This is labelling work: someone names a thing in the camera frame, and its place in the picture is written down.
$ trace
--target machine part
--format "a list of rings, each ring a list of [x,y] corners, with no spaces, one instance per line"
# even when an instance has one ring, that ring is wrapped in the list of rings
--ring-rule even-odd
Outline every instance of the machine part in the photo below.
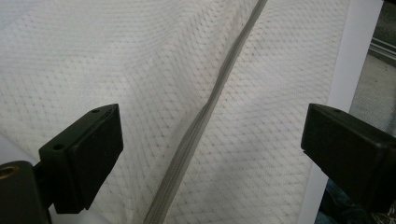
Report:
[[[118,105],[88,112],[40,148],[43,170],[51,176],[56,212],[88,209],[122,149]]]
[[[0,222],[51,223],[48,208],[90,208],[123,149],[118,105],[96,108],[39,149],[41,162],[0,166]]]
[[[12,161],[0,166],[0,220],[1,223],[50,223],[28,161]]]
[[[396,139],[339,109],[309,105],[302,149],[355,203],[385,212],[396,199]]]

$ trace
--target mounting hole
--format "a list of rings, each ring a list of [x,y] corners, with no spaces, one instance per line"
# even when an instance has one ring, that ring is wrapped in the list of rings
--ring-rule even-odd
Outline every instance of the mounting hole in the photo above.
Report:
[[[6,166],[0,169],[0,180],[6,179],[20,170],[19,166]]]
[[[54,149],[54,150],[60,150],[60,149],[62,149],[62,148],[64,148],[64,145],[63,145],[63,144],[56,144],[55,146],[53,146],[53,149]]]

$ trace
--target textured fabric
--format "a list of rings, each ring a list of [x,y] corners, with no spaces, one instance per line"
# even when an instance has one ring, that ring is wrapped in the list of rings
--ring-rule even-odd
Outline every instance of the textured fabric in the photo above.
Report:
[[[94,208],[141,222],[256,2],[2,1],[0,133],[37,158],[87,111],[120,104],[124,151]]]
[[[309,103],[325,104],[348,1],[270,0],[195,150],[166,223],[295,223],[311,161]]]
[[[367,55],[350,114],[396,137],[396,68]]]

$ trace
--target white fabric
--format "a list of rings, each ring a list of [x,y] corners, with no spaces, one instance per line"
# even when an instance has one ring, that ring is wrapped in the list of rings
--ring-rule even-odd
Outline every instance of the white fabric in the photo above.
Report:
[[[347,0],[270,0],[244,46],[167,223],[293,223],[310,161],[307,104],[325,103]],[[37,150],[120,104],[124,151],[94,208],[141,223],[256,0],[3,1],[0,134]]]
[[[37,158],[84,113],[119,103],[125,148],[94,208],[141,222],[255,4],[1,1],[0,133]]]
[[[309,103],[325,104],[348,1],[270,0],[191,159],[166,223],[295,223],[311,161]]]
[[[396,136],[396,67],[367,55],[350,114]]]

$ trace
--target diamond pattern fabric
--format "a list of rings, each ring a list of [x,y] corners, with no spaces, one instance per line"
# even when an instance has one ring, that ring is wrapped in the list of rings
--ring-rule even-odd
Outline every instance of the diamond pattern fabric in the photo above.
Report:
[[[2,1],[0,134],[37,151],[120,104],[124,151],[94,201],[141,223],[256,0]]]
[[[165,223],[296,222],[311,167],[306,109],[326,104],[348,3],[267,2]]]

